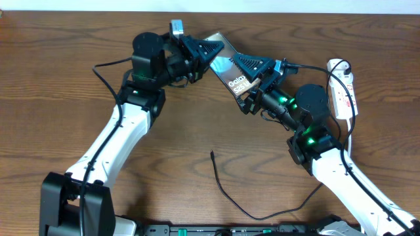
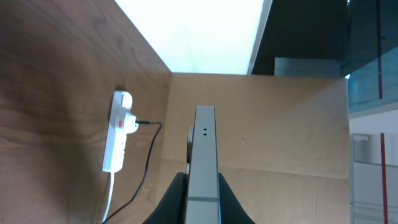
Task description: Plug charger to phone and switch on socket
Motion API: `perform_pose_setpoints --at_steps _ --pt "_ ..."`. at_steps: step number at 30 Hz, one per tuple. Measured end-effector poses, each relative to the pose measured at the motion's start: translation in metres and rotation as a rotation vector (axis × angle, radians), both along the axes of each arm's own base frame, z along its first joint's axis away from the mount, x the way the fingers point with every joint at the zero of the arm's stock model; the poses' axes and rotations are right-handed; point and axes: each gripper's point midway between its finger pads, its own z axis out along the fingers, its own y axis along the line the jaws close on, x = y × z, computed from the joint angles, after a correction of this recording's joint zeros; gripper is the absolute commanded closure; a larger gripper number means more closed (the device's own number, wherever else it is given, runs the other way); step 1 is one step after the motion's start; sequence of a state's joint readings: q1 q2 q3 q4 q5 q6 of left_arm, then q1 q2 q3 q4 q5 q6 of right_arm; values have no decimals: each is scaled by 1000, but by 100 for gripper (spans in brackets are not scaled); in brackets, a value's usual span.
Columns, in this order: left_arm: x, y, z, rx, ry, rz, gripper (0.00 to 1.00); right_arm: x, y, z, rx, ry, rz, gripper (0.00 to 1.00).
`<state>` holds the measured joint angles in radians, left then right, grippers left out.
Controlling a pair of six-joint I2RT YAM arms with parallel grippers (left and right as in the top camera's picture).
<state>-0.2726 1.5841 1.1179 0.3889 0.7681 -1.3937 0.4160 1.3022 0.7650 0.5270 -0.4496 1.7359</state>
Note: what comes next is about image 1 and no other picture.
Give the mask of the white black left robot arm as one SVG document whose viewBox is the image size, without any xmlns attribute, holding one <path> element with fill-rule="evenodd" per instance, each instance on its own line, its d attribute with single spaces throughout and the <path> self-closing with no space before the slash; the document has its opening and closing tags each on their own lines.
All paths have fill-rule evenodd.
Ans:
<svg viewBox="0 0 420 236">
<path fill-rule="evenodd" d="M 165 86 L 185 87 L 203 77 L 223 49 L 221 41 L 182 33 L 141 33 L 133 39 L 115 107 L 88 151 L 64 174 L 41 185 L 40 235 L 142 235 L 140 222 L 116 215 L 111 190 L 137 142 L 165 103 Z"/>
</svg>

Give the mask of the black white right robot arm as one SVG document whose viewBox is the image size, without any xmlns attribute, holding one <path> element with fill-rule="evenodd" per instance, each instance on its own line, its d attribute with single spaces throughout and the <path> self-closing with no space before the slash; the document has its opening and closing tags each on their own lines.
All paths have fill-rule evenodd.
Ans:
<svg viewBox="0 0 420 236">
<path fill-rule="evenodd" d="M 294 162 L 328 187 L 367 235 L 419 234 L 419 220 L 383 194 L 348 156 L 345 143 L 332 134 L 325 88 L 306 84 L 293 96 L 281 90 L 285 77 L 297 73 L 301 65 L 240 53 L 231 61 L 249 82 L 259 81 L 245 100 L 237 99 L 241 110 L 266 113 L 292 130 L 287 144 Z"/>
</svg>

